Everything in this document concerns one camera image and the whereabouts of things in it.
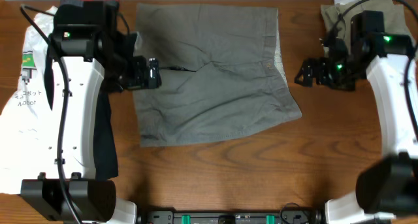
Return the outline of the grey shorts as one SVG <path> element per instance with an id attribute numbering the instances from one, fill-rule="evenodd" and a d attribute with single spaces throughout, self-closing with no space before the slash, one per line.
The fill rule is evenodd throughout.
<path id="1" fill-rule="evenodd" d="M 299 119 L 278 16 L 272 7 L 138 4 L 139 53 L 158 60 L 162 79 L 133 93 L 140 144 L 219 142 Z"/>

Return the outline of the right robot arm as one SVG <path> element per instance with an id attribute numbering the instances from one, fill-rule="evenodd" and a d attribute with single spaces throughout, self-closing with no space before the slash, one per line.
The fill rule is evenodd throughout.
<path id="1" fill-rule="evenodd" d="M 360 173 L 355 190 L 325 203 L 316 223 L 390 223 L 417 214 L 417 112 L 413 45 L 409 36 L 385 32 L 382 12 L 366 10 L 351 19 L 348 48 L 342 39 L 323 41 L 326 57 L 304 60 L 295 83 L 353 91 L 369 81 L 381 129 L 382 158 Z"/>

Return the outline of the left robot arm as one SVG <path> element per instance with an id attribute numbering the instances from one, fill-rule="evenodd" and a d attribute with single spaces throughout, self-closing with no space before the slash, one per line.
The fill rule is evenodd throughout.
<path id="1" fill-rule="evenodd" d="M 110 180 L 96 178 L 93 134 L 100 92 L 156 89 L 159 63 L 136 55 L 137 32 L 118 30 L 119 0 L 61 0 L 53 14 L 46 65 L 53 72 L 44 124 L 47 141 L 35 177 L 24 176 L 20 196 L 49 221 L 139 223 L 135 203 L 117 197 Z"/>

